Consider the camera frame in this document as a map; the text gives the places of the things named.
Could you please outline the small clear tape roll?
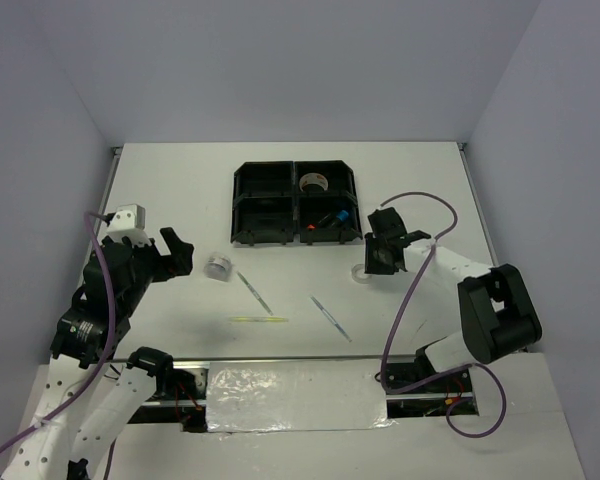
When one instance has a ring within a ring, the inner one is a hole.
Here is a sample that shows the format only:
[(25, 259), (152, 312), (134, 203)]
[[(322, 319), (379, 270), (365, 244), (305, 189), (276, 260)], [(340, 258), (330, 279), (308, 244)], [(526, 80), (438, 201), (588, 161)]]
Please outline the small clear tape roll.
[(372, 275), (366, 272), (364, 264), (354, 265), (351, 269), (351, 276), (359, 284), (368, 284), (372, 279)]

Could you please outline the blue cap black highlighter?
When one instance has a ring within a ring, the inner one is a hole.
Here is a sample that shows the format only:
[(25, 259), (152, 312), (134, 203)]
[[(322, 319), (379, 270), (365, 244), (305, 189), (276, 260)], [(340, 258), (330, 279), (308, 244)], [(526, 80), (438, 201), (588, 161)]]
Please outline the blue cap black highlighter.
[(342, 225), (349, 219), (349, 216), (350, 214), (347, 210), (341, 210), (335, 215), (334, 219), (332, 220), (332, 224), (335, 226)]

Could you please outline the clear pen grey stripes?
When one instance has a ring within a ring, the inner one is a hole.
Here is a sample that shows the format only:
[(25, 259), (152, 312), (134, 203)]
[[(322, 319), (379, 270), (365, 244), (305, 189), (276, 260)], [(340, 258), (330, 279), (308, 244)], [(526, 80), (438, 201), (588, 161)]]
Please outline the clear pen grey stripes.
[(273, 316), (273, 311), (271, 310), (271, 308), (264, 301), (264, 299), (260, 296), (260, 294), (255, 289), (255, 287), (247, 280), (247, 278), (240, 271), (236, 272), (236, 275), (238, 276), (240, 281), (245, 285), (245, 287), (249, 290), (249, 292), (252, 294), (252, 296), (256, 299), (256, 301), (262, 306), (262, 308), (265, 310), (265, 312), (269, 316)]

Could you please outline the clear pen blue ink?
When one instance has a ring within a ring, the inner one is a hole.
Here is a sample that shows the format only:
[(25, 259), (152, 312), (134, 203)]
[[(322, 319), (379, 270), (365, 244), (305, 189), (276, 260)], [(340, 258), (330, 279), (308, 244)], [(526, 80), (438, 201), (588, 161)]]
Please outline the clear pen blue ink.
[(338, 330), (338, 332), (347, 340), (347, 342), (351, 343), (353, 340), (348, 335), (348, 333), (344, 330), (344, 328), (339, 324), (339, 322), (335, 319), (335, 317), (323, 306), (323, 304), (315, 297), (310, 296), (311, 301), (314, 305), (320, 310), (320, 312), (325, 316), (325, 318)]

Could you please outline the yellow-green clear pen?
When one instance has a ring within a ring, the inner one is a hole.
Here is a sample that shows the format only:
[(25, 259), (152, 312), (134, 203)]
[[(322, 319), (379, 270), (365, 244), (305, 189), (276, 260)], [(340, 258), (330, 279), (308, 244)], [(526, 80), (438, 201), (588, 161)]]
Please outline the yellow-green clear pen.
[(234, 316), (229, 317), (232, 323), (287, 323), (289, 320), (285, 317), (274, 316)]

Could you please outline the large brown-core tape roll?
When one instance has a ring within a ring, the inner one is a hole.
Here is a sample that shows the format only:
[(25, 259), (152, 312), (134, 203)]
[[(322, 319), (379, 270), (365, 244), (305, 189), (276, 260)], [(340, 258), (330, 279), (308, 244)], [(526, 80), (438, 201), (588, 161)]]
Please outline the large brown-core tape roll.
[(301, 192), (324, 192), (329, 189), (329, 181), (321, 173), (309, 172), (299, 178), (298, 186)]

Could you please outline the pink cap black highlighter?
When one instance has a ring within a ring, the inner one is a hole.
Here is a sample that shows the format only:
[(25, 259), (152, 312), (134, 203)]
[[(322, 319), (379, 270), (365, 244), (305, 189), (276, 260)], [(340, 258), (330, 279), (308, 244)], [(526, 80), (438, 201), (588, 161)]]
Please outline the pink cap black highlighter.
[(327, 214), (326, 216), (324, 216), (322, 219), (319, 220), (319, 222), (316, 224), (317, 228), (324, 228), (326, 227), (334, 218), (334, 214), (330, 213)]

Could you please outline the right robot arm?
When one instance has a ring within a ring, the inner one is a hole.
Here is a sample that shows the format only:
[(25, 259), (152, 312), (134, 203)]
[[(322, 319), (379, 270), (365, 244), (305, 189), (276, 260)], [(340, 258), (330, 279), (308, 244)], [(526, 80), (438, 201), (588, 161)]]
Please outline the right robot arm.
[(414, 274), (386, 351), (421, 281), (445, 288), (458, 301), (459, 329), (417, 350), (415, 380), (422, 389), (437, 391), (452, 369), (488, 365), (539, 342), (542, 326), (519, 269), (472, 261), (441, 246), (440, 236), (408, 231), (392, 207), (374, 211), (369, 222), (364, 272), (369, 276)]

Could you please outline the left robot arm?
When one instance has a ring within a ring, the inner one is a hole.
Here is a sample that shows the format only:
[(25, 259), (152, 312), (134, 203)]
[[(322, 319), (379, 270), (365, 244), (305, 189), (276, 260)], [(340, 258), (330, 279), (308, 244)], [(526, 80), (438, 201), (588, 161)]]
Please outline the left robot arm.
[(89, 403), (130, 319), (153, 283), (188, 276), (194, 247), (171, 227), (163, 255), (141, 228), (107, 229), (93, 250), (69, 309), (58, 321), (44, 389), (30, 425), (7, 442), (13, 458), (4, 479), (88, 479), (142, 403), (169, 396), (173, 358), (151, 347), (130, 354), (112, 390)]

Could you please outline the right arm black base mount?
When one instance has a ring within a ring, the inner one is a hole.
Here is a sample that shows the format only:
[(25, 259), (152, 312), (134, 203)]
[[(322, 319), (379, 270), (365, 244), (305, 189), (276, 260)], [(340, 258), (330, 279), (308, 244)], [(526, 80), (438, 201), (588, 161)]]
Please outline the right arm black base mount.
[[(386, 369), (387, 385), (390, 389), (401, 389), (427, 378), (426, 373), (414, 362), (390, 362)], [(456, 396), (473, 391), (472, 382), (467, 370), (450, 374), (444, 378), (434, 380), (410, 391), (410, 394), (445, 394)]]

